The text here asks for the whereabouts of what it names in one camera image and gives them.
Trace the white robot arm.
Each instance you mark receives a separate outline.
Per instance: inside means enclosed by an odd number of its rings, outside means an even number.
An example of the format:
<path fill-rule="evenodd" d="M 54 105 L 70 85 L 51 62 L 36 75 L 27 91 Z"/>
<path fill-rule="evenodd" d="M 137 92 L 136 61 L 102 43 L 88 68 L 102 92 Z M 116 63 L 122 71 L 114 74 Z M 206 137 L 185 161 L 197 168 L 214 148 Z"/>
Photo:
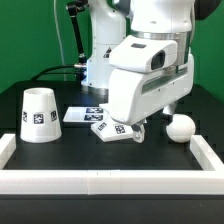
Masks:
<path fill-rule="evenodd" d="M 108 116 L 92 130 L 104 141 L 144 141 L 147 117 L 174 116 L 193 86 L 195 22 L 222 0 L 90 0 L 93 49 L 85 89 L 106 94 Z"/>

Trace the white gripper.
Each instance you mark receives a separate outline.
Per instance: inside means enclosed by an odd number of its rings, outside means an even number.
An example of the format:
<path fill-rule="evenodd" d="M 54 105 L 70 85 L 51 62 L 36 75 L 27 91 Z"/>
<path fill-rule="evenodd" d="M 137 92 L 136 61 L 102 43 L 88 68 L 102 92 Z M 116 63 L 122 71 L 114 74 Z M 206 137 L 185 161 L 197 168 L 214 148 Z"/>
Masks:
<path fill-rule="evenodd" d="M 175 101 L 192 89 L 193 74 L 192 54 L 172 75 L 166 75 L 164 69 L 148 74 L 115 69 L 109 79 L 108 102 L 101 107 L 114 121 L 132 126 L 133 140 L 142 143 L 144 125 L 136 123 L 163 109 L 162 118 L 170 124 L 177 107 Z"/>

